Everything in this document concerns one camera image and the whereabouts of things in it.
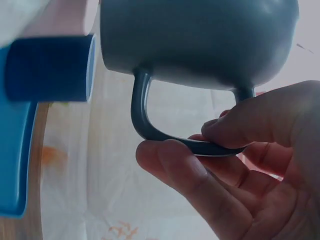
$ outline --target hand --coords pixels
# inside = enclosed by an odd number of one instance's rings
[[[236,156],[195,157],[182,143],[144,141],[139,165],[176,189],[221,240],[320,239],[320,82],[267,92],[207,122],[202,135]]]

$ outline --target mug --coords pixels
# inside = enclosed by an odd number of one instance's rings
[[[237,103],[254,97],[287,60],[297,0],[103,0],[100,10],[104,64],[134,75],[131,119],[143,138],[176,139],[198,156],[243,151],[156,129],[146,111],[151,80],[229,90]]]
[[[18,39],[7,55],[4,88],[19,102],[88,102],[96,69],[96,37]]]

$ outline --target fingernail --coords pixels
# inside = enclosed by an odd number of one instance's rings
[[[221,114],[220,114],[220,118],[224,117],[225,115],[227,115],[230,112],[230,110],[224,110]]]

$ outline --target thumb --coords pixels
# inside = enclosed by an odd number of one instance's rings
[[[319,103],[320,82],[305,81],[237,104],[227,115],[207,122],[202,135],[225,148],[252,142],[277,142],[293,147],[306,116]]]

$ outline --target finger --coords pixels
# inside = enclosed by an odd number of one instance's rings
[[[198,141],[206,140],[201,134],[192,135],[189,139]],[[198,156],[197,158],[220,180],[231,186],[238,187],[242,179],[249,173],[248,167],[237,156]]]
[[[170,179],[158,158],[159,144],[158,141],[143,141],[137,147],[135,157],[141,168],[170,186]]]
[[[173,187],[172,181],[169,179],[164,167],[158,158],[158,141],[144,141],[136,150],[136,159],[138,164],[147,172],[161,180],[163,183]],[[228,185],[227,183],[216,177],[216,180],[236,199],[238,199],[250,212],[253,212],[258,204],[256,196],[249,192],[244,192],[237,187]]]
[[[200,134],[192,135],[190,137],[194,140],[203,141],[204,137]],[[251,159],[258,159],[259,158],[259,151],[263,151],[260,148],[260,143],[254,143],[250,145],[244,153],[251,154]],[[275,155],[274,156],[277,160],[281,160],[281,157],[287,157],[284,154]],[[229,157],[198,157],[203,165],[205,165],[210,171],[212,171],[219,179],[224,181],[225,183],[235,186],[239,189],[242,189],[246,192],[253,194],[258,198],[262,198],[265,194],[269,193],[278,183],[277,179],[264,174],[262,172],[249,170],[248,167],[236,156],[229,156]],[[284,160],[284,163],[289,164],[290,161]]]
[[[160,143],[158,158],[173,187],[192,204],[222,240],[240,239],[252,215],[224,189],[182,143]]]
[[[254,142],[243,154],[259,169],[283,177],[292,159],[293,149],[275,142]]]
[[[227,115],[203,125],[202,135],[226,148],[252,142],[277,142],[292,147],[319,86],[317,81],[306,81],[247,99]]]

